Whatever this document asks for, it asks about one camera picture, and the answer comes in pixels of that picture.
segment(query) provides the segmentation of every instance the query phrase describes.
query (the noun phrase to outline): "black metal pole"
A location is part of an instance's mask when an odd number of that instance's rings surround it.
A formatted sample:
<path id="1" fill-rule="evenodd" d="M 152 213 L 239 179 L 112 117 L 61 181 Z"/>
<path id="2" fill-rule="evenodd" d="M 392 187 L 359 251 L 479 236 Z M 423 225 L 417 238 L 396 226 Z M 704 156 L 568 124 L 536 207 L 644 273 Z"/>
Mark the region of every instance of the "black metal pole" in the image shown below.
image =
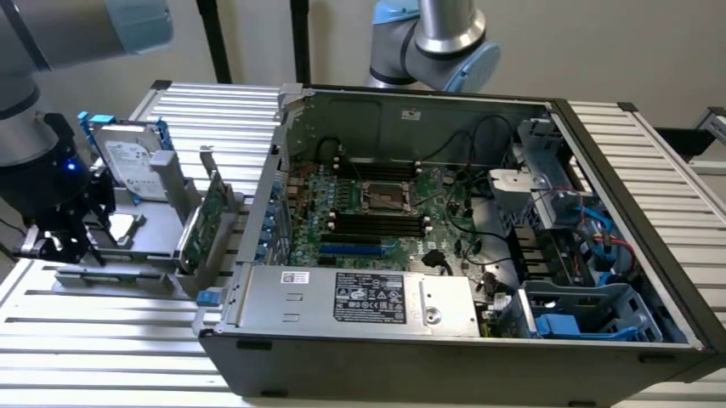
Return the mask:
<path id="1" fill-rule="evenodd" d="M 295 80 L 309 83 L 309 33 L 307 30 L 308 0 L 291 0 L 292 48 L 295 50 Z"/>
<path id="2" fill-rule="evenodd" d="M 196 0 L 196 7 L 200 11 L 201 23 L 204 24 L 216 81 L 219 83 L 231 83 L 229 60 L 227 59 L 227 50 L 224 49 L 223 26 L 219 21 L 216 0 Z"/>

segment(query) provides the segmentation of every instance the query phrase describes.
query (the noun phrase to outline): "robotic arm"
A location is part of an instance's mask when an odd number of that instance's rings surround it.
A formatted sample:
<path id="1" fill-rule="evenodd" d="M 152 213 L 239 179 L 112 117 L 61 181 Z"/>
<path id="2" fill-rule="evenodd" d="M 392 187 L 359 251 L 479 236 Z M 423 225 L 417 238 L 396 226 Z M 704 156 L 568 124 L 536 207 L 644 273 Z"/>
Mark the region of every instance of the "robotic arm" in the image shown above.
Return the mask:
<path id="1" fill-rule="evenodd" d="M 381 0 L 373 9 L 367 86 L 479 92 L 499 62 L 472 0 Z"/>
<path id="2" fill-rule="evenodd" d="M 50 113 L 30 74 L 168 43 L 166 3 L 0 0 L 0 9 L 0 196 L 28 227 L 14 252 L 66 263 L 89 252 L 102 264 L 88 232 L 113 240 L 112 177 L 108 168 L 90 169 L 80 160 L 72 128 Z"/>

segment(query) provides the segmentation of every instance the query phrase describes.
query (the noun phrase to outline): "green circuit board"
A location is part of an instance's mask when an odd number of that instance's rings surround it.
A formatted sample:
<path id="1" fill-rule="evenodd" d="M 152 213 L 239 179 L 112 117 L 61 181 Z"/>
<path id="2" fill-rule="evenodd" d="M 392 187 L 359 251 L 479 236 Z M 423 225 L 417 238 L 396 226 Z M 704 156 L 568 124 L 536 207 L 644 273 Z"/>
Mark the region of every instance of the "green circuit board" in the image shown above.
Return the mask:
<path id="1" fill-rule="evenodd" d="M 431 270 L 421 266 L 420 257 L 437 249 L 447 258 L 455 257 L 455 244 L 464 239 L 461 233 L 448 224 L 445 218 L 447 198 L 456 173 L 445 168 L 428 167 L 409 182 L 383 183 L 373 180 L 337 178 L 325 167 L 295 178 L 297 205 L 292 208 L 293 239 L 291 245 L 291 266 L 321 266 L 349 269 L 377 270 Z M 407 190 L 409 208 L 405 210 L 387 208 L 384 202 L 375 203 L 365 193 L 372 191 L 372 184 L 380 189 Z M 459 191 L 451 198 L 456 206 L 464 199 Z M 329 234 L 327 222 L 329 211 L 336 209 L 341 214 L 399 214 L 401 216 L 428 216 L 432 230 L 423 237 L 381 237 L 383 256 L 336 255 L 335 265 L 319 265 L 317 248 L 321 236 Z M 457 218 L 457 224 L 471 228 L 469 218 Z"/>

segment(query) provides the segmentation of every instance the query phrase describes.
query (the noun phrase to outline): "motherboard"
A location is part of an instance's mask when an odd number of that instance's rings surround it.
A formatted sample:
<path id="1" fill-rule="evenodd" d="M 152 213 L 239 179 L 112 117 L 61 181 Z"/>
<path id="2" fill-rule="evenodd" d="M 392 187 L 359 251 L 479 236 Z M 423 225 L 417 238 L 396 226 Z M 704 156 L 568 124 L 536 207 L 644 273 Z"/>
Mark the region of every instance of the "motherboard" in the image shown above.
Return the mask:
<path id="1" fill-rule="evenodd" d="M 472 228 L 471 192 L 456 188 L 463 177 L 471 176 L 445 167 L 300 163 L 287 191 L 289 265 L 464 275 L 475 281 L 480 272 L 461 251 L 471 247 L 476 257 L 480 246 L 449 223 L 455 219 Z M 429 266 L 429 253 L 443 257 L 448 270 Z"/>

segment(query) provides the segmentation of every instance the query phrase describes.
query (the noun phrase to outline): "power supply label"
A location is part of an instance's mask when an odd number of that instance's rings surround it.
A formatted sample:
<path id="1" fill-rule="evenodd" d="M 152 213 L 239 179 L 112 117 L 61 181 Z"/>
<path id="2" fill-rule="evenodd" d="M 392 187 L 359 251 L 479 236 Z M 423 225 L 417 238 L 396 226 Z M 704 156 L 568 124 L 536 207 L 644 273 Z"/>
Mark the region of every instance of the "power supply label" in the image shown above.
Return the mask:
<path id="1" fill-rule="evenodd" d="M 405 324 L 401 275 L 336 274 L 332 317 L 355 323 Z"/>

